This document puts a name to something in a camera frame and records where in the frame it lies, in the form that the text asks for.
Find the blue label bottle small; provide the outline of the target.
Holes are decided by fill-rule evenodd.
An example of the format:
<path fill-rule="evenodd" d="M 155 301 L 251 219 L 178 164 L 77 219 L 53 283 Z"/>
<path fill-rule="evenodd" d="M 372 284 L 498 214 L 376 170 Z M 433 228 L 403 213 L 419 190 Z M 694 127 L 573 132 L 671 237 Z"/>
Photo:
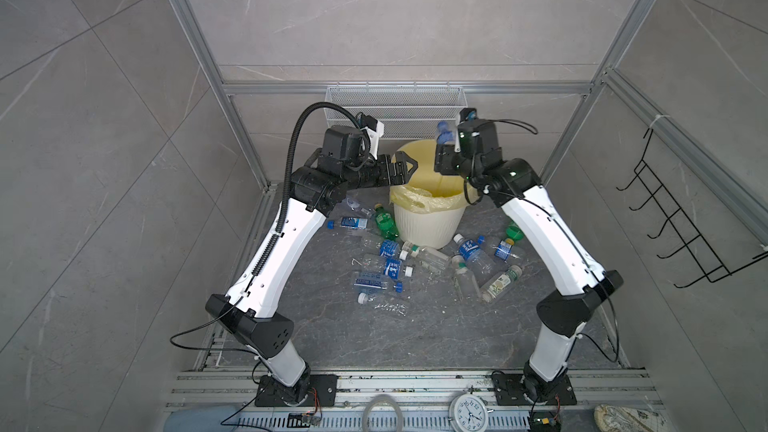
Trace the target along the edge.
<path fill-rule="evenodd" d="M 362 217 L 341 217 L 335 220 L 328 220 L 326 227 L 330 230 L 342 228 L 353 231 L 362 231 L 368 228 L 368 222 L 368 219 Z"/>

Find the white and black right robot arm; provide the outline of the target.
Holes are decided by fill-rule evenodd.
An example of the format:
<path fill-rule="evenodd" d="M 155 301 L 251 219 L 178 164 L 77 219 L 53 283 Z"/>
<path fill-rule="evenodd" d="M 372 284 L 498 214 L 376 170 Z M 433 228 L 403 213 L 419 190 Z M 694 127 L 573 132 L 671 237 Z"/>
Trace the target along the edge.
<path fill-rule="evenodd" d="M 521 229 L 554 281 L 555 291 L 537 304 L 542 325 L 521 379 L 526 398 L 541 403 L 565 381 L 578 336 L 623 279 L 618 271 L 605 270 L 579 243 L 530 164 L 504 160 L 495 124 L 479 118 L 473 108 L 463 109 L 454 140 L 436 147 L 434 169 L 459 176 L 490 197 Z"/>

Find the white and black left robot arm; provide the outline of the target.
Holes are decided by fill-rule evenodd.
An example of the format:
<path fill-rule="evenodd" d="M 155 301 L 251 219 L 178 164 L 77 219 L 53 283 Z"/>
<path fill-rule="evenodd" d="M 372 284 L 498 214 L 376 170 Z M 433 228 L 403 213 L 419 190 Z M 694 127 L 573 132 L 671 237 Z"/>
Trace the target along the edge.
<path fill-rule="evenodd" d="M 316 112 L 330 110 L 348 120 L 325 132 L 323 144 L 302 165 L 296 152 L 303 126 Z M 224 294 L 213 294 L 205 310 L 254 354 L 282 388 L 303 397 L 310 367 L 292 343 L 293 322 L 278 314 L 285 285 L 299 258 L 330 212 L 351 190 L 404 185 L 418 169 L 405 153 L 379 154 L 382 121 L 330 103 L 309 105 L 289 139 L 283 189 L 270 231 L 242 275 Z"/>

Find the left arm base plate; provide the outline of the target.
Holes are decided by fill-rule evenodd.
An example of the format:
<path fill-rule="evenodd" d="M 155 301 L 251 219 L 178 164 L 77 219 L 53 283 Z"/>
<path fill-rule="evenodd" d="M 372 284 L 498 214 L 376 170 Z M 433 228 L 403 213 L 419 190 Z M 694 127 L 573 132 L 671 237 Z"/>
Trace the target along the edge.
<path fill-rule="evenodd" d="M 302 376 L 292 387 L 283 385 L 270 375 L 259 379 L 255 407 L 332 407 L 335 404 L 339 377 L 332 374 Z"/>

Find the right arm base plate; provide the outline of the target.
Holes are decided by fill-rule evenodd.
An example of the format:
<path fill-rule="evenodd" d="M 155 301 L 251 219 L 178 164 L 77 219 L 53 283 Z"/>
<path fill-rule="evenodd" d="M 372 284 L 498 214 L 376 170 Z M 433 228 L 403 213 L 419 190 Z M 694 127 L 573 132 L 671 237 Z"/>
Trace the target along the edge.
<path fill-rule="evenodd" d="M 567 373 L 546 382 L 535 372 L 492 371 L 490 374 L 496 403 L 500 406 L 561 405 L 574 406 L 577 399 Z"/>

